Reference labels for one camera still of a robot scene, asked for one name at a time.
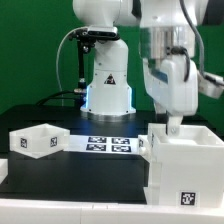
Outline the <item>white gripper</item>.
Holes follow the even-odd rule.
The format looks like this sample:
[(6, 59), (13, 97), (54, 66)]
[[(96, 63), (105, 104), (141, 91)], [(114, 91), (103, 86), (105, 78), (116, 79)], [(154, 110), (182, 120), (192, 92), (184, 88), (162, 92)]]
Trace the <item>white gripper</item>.
[(172, 49), (165, 59), (143, 59), (146, 92), (155, 103), (158, 113), (168, 112), (166, 134), (177, 136), (182, 116), (194, 115), (198, 108), (198, 93), (219, 98), (224, 90), (224, 79), (204, 73), (201, 75), (186, 49)]

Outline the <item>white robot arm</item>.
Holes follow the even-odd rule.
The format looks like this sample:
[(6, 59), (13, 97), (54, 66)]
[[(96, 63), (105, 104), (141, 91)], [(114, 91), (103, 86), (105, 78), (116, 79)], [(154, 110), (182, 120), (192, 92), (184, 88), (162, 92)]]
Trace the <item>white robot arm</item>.
[(177, 135), (182, 119), (196, 113), (200, 93), (219, 98), (224, 91), (223, 78), (206, 72), (203, 59), (192, 61), (195, 50), (204, 48), (197, 27), (223, 23), (224, 0), (73, 0), (73, 10), (85, 24), (80, 49), (95, 48), (84, 113), (99, 118), (135, 113), (119, 25), (140, 28), (145, 89), (156, 114), (167, 118), (167, 134)]

